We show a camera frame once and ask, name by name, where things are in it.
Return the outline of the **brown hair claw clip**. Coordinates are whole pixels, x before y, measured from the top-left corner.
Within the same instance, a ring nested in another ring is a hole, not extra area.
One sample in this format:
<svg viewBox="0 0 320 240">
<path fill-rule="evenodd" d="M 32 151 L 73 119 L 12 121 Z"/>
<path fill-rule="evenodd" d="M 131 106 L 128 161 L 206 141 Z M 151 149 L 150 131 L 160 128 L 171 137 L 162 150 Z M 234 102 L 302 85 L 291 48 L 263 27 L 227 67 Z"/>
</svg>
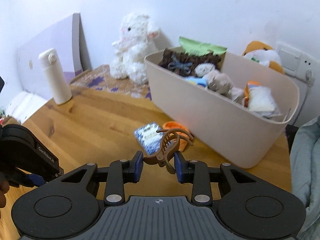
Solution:
<svg viewBox="0 0 320 240">
<path fill-rule="evenodd" d="M 194 137 L 188 131 L 181 128 L 161 129 L 158 132 L 164 132 L 160 149 L 156 153 L 144 157 L 143 161 L 148 165 L 158 164 L 159 167 L 166 167 L 170 174 L 175 174 L 176 170 L 169 161 L 179 151 L 181 140 L 193 146 Z"/>
</svg>

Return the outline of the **blue white patterned packet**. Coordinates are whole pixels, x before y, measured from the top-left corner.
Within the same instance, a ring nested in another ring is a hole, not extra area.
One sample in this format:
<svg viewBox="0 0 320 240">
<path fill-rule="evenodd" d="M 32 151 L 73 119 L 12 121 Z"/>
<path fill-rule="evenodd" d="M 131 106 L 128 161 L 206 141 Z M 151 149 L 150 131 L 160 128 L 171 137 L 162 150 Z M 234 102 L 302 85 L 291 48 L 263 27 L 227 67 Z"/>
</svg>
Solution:
<svg viewBox="0 0 320 240">
<path fill-rule="evenodd" d="M 152 155 L 160 149 L 164 132 L 158 132 L 162 128 L 156 122 L 149 123 L 138 129 L 133 134 L 147 155 Z"/>
</svg>

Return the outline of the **beige plastic storage bin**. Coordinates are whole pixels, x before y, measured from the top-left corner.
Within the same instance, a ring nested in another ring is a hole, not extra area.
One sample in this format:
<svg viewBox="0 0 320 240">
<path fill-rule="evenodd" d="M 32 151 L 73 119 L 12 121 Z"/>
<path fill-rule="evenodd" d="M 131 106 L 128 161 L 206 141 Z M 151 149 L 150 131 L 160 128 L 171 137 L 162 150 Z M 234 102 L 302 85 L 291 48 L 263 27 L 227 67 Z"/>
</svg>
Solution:
<svg viewBox="0 0 320 240">
<path fill-rule="evenodd" d="M 288 76 L 242 56 L 227 52 L 222 71 L 236 87 L 245 88 L 249 81 L 257 81 L 270 88 L 280 116 L 260 117 L 216 92 L 192 85 L 160 67 L 162 57 L 160 50 L 144 59 L 153 103 L 238 167 L 257 165 L 298 108 L 299 89 Z"/>
</svg>

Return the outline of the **white thermos bottle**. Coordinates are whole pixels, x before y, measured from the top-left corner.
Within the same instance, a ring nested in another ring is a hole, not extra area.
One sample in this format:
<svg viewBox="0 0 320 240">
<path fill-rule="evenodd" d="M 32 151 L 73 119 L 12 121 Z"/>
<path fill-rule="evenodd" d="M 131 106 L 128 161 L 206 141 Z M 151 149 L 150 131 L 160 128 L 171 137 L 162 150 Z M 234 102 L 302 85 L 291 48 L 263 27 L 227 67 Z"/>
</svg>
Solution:
<svg viewBox="0 0 320 240">
<path fill-rule="evenodd" d="M 60 59 L 54 48 L 39 55 L 39 62 L 46 76 L 48 86 L 57 105 L 62 105 L 72 98 L 72 93 L 65 80 Z"/>
</svg>

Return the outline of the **patterned brown purple mat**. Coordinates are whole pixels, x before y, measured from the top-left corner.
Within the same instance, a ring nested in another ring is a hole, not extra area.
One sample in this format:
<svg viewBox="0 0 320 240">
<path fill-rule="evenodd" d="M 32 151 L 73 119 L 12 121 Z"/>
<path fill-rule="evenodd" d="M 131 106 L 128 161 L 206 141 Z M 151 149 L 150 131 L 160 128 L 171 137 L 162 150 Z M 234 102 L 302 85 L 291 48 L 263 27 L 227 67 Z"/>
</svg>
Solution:
<svg viewBox="0 0 320 240">
<path fill-rule="evenodd" d="M 85 70 L 74 77 L 70 85 L 90 88 L 109 93 L 129 95 L 137 99 L 152 100 L 149 85 L 138 85 L 130 79 L 115 79 L 110 75 L 110 67 L 103 64 L 93 70 Z"/>
</svg>

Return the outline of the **white grey round plush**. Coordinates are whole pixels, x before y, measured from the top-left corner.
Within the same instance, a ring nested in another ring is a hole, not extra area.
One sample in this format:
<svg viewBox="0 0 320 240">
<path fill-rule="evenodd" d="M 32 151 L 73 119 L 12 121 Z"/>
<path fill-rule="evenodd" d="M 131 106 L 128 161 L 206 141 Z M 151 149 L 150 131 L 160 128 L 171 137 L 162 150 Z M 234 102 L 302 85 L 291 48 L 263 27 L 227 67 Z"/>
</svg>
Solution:
<svg viewBox="0 0 320 240">
<path fill-rule="evenodd" d="M 201 63 L 201 64 L 197 65 L 197 67 L 194 69 L 194 72 L 197 77 L 203 77 L 213 69 L 215 69 L 215 64 Z"/>
</svg>

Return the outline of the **white plastic bag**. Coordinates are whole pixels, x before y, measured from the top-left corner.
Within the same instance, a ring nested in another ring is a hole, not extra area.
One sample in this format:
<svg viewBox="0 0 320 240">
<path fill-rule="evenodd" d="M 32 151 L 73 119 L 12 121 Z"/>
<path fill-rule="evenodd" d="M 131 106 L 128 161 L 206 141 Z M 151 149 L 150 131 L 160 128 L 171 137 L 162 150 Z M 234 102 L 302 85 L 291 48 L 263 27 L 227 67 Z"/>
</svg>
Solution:
<svg viewBox="0 0 320 240">
<path fill-rule="evenodd" d="M 305 206 L 299 239 L 319 239 L 319 117 L 298 129 L 290 152 L 292 193 Z"/>
</svg>

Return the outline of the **green snack packet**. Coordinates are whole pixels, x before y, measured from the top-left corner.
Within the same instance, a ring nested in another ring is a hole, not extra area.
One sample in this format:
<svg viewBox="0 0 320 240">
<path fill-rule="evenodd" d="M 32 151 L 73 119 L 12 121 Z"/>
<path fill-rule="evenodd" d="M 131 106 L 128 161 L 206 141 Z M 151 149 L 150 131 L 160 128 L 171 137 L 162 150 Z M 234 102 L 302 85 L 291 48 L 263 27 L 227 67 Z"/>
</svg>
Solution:
<svg viewBox="0 0 320 240">
<path fill-rule="evenodd" d="M 213 53 L 214 55 L 222 55 L 227 51 L 226 47 L 195 41 L 183 36 L 180 36 L 178 40 L 181 48 L 186 53 L 191 55 L 203 56 L 209 53 Z"/>
</svg>

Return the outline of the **purple white board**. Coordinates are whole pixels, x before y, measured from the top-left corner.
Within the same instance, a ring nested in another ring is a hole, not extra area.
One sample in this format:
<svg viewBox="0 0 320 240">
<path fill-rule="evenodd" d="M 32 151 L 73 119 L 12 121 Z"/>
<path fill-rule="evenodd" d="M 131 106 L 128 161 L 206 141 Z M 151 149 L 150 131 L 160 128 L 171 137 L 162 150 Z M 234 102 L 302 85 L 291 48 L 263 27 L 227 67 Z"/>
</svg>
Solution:
<svg viewBox="0 0 320 240">
<path fill-rule="evenodd" d="M 17 71 L 23 90 L 52 98 L 46 67 L 59 63 L 67 83 L 83 72 L 80 61 L 80 14 L 47 27 L 17 49 Z"/>
</svg>

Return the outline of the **orange hamster plush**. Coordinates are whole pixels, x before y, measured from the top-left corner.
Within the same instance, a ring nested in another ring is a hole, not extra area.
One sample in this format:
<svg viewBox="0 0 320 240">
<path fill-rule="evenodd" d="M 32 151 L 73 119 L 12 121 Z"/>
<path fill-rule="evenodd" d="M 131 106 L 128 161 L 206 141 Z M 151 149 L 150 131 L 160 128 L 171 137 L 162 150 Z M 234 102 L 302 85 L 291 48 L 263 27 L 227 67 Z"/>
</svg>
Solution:
<svg viewBox="0 0 320 240">
<path fill-rule="evenodd" d="M 242 56 L 257 62 L 264 67 L 285 74 L 279 54 L 268 44 L 260 41 L 252 41 L 247 45 Z"/>
</svg>

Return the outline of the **white wall socket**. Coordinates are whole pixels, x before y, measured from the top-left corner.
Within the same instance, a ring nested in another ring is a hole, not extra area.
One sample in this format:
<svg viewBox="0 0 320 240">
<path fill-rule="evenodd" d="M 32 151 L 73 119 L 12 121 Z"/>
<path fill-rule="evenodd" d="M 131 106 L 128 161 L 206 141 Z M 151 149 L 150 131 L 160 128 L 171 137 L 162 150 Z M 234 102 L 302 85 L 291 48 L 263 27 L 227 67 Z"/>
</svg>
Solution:
<svg viewBox="0 0 320 240">
<path fill-rule="evenodd" d="M 277 42 L 276 51 L 286 75 L 307 82 L 308 77 L 319 74 L 319 60 L 313 56 L 283 42 Z"/>
</svg>

